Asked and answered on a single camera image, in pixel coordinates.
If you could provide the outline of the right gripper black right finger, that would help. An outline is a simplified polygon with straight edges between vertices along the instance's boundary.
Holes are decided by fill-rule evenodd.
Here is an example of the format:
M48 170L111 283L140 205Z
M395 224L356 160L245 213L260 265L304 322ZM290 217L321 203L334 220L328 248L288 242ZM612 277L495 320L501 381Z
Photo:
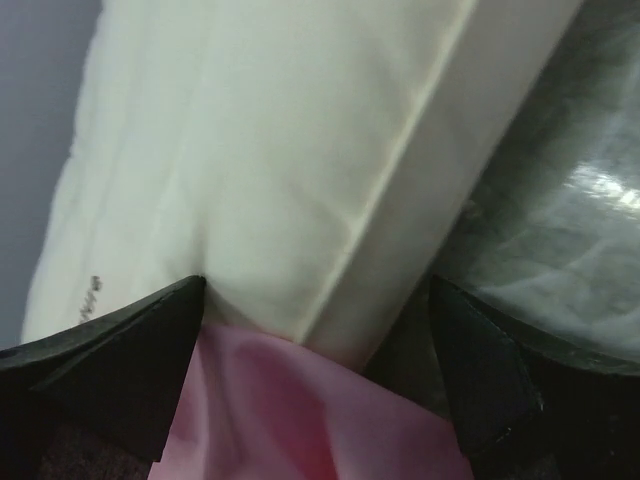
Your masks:
M477 479L636 479L639 364L429 286L458 444Z

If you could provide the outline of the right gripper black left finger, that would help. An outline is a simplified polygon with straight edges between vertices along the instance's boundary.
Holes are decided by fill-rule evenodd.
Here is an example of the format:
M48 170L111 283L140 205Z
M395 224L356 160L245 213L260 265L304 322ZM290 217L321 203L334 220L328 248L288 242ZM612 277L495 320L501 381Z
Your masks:
M201 328L206 281L1 353L4 479L145 479Z

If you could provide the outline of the pink pillowcase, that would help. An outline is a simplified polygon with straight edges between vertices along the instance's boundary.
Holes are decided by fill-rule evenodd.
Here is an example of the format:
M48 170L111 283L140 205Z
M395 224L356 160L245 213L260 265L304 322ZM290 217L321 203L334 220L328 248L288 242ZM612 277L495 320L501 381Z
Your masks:
M288 341L228 326L198 338L160 480L460 480L442 418Z

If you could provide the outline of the cream pillow with bear print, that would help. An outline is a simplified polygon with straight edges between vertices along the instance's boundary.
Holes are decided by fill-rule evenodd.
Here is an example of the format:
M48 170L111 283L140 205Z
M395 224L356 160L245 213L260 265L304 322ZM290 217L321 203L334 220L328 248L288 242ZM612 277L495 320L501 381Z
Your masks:
M202 275L361 367L578 7L104 2L23 340Z

